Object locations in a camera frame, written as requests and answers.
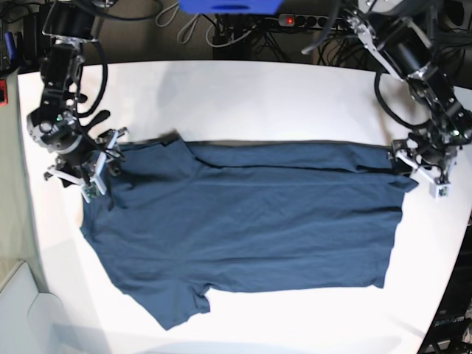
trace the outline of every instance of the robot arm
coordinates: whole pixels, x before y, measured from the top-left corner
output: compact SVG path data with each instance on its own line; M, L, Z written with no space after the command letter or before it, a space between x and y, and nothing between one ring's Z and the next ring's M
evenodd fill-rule
M398 11L387 14L364 14L347 7L344 16L364 47L382 65L375 78L379 103L392 118L412 130L408 139L393 142L392 158L423 174L431 182L431 194L439 198L448 195L448 177L458 149L472 142L472 113L457 100L450 80L435 64L432 45L406 15L405 3L400 3ZM383 71L409 85L413 98L428 108L428 122L411 125L388 108L379 90ZM438 176L432 173L436 169Z
M100 178L103 168L107 167L112 175L119 173L122 154L116 143L126 132L123 128L107 131L98 139L89 136L91 127L110 116L108 111L101 111L86 126L80 122L91 116L100 103L108 75L103 50L97 36L91 34L95 11L91 11L90 6L107 7L114 2L94 0L86 5L85 0L77 0L78 7L55 2L44 26L44 34L55 38L55 44L41 68L45 85L41 105L28 116L27 123L30 136L58 154L56 165L50 167L45 176L61 178L65 187L79 185L86 201L106 194L106 186ZM383 71L377 73L375 93L379 103L392 118L412 130L408 139L393 142L392 160L423 174L431 182L431 194L439 198L448 194L448 177L458 149L472 142L472 113L455 97L454 87L434 62L431 43L409 17L424 3L425 0L404 0L383 14L364 14L351 5L343 6L342 11L345 21L383 71L407 82L413 98L431 112L431 119L423 124L404 122L384 102L379 90ZM85 42L94 43L103 59L103 83L91 109L79 113L77 105L87 99L80 93ZM73 83L77 89L70 92Z
M116 146L117 139L126 129L111 130L98 139L89 136L90 129L110 117L109 111L101 111L87 125L80 120L90 117L106 87L108 69L103 62L103 82L92 107L79 113L77 105L87 97L80 93L82 77L83 44L92 42L105 60L103 49L91 31L95 17L73 4L57 1L53 5L44 26L44 34L55 38L51 52L41 67L44 91L38 109L27 117L27 127L32 139L49 152L55 152L56 165L45 174L48 179L57 176L65 187L70 184L80 186L84 199L106 194L106 185L101 179L105 167L114 175L119 173L122 154ZM75 92L70 92L75 84Z

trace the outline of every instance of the red switch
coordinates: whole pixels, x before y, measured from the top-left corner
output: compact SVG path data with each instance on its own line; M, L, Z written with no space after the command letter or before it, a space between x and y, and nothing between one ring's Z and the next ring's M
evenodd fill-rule
M7 82L0 80L0 107L8 104Z

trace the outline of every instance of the metal bracket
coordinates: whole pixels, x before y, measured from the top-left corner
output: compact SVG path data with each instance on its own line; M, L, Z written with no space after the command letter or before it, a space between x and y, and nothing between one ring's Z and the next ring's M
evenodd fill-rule
M346 19L346 22L350 25L351 29L358 36L359 40L364 44L364 48L367 49L380 64L382 64L382 66L391 74L391 76L400 81L403 81L400 74L377 50L377 46L374 43L375 30L372 28L372 26L370 26L368 20L364 18L364 14L356 9L346 10L346 12L349 14Z
M111 150L114 148L115 144L119 137L123 136L125 132L128 131L127 128L121 128L118 131L113 131L111 138L106 145L106 150ZM78 178L75 176L71 176L68 173L60 171L57 169L56 166L51 166L46 174L50 174L51 176L56 176L63 180L69 181L72 184L76 184L80 187L80 191L82 192L82 196L87 203L90 203L91 199L97 197L98 195L105 195L107 192L107 188L105 183L102 180L102 172L105 164L107 163L108 156L104 152L100 152L97 161L95 163L94 174L90 177L90 182L87 184L83 178Z
M440 199L448 197L451 192L451 182L447 179L441 180L438 177L434 177L431 171L427 170L423 166L420 166L414 159L411 158L410 149L406 146L406 140L395 140L392 143L393 153L396 159L400 159L405 162L408 166L413 169L413 173L419 173L422 175L430 184L429 193L434 199ZM449 162L447 174L451 173L453 166L455 165L456 157L453 156Z

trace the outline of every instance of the power strip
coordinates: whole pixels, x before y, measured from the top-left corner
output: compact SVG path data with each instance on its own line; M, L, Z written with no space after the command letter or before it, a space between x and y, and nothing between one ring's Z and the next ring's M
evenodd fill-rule
M307 28L313 30L322 30L326 27L328 17L326 16L315 16L315 15L292 15L283 13L278 16L279 26L281 27L295 27L295 28ZM333 30L343 30L342 18L337 18Z

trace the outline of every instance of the floor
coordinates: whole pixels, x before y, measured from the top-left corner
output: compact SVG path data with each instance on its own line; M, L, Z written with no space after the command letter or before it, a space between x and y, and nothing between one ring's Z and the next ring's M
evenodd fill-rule
M19 108L16 78L7 80L8 105L0 107L0 284L15 267L25 260L31 268L41 292L47 291L35 239L27 172L22 162L23 148L18 126Z

